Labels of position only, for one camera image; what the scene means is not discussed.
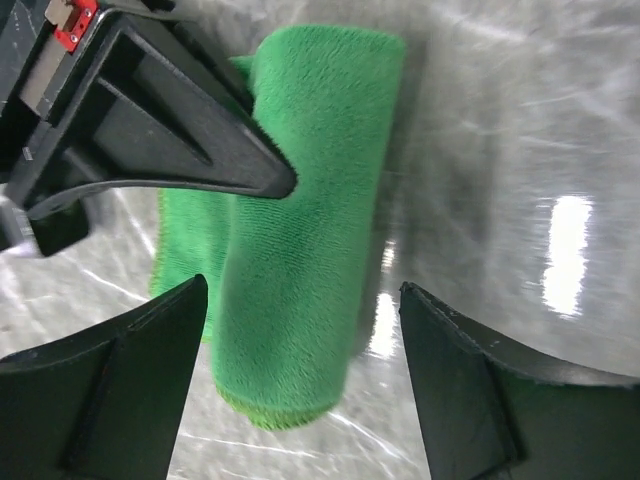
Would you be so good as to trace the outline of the green towel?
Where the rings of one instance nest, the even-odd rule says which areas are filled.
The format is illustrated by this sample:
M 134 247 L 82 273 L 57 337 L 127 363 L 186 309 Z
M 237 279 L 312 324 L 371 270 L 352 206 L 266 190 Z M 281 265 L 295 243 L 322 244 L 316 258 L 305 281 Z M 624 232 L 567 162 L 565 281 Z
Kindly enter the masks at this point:
M 305 425 L 342 397 L 404 57 L 404 41 L 383 32 L 275 31 L 233 63 L 294 191 L 158 194 L 150 292 L 206 278 L 216 389 L 261 429 Z

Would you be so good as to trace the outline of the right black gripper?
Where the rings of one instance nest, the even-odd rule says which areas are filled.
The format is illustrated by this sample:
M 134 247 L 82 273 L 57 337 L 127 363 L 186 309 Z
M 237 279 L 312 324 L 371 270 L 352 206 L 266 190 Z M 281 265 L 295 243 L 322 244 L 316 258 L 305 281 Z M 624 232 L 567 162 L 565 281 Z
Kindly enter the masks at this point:
M 290 162 L 225 59 L 107 1 L 1 4 L 1 247 L 64 250 L 92 196 L 159 187 L 282 199 Z

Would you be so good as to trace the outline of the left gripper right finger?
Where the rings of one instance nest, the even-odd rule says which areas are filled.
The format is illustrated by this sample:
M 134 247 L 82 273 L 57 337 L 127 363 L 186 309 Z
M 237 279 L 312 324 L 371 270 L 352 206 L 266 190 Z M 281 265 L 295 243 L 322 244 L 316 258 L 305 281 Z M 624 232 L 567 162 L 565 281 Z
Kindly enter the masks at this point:
M 568 362 L 413 283 L 400 320 L 434 479 L 635 479 L 639 382 Z

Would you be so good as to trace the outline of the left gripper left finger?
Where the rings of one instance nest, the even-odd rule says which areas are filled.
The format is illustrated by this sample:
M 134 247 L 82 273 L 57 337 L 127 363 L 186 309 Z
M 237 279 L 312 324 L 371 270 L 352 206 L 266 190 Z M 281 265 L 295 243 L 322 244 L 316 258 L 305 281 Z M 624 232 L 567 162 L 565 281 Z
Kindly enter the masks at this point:
M 151 301 L 1 360 L 4 479 L 164 479 L 203 332 L 196 275 Z

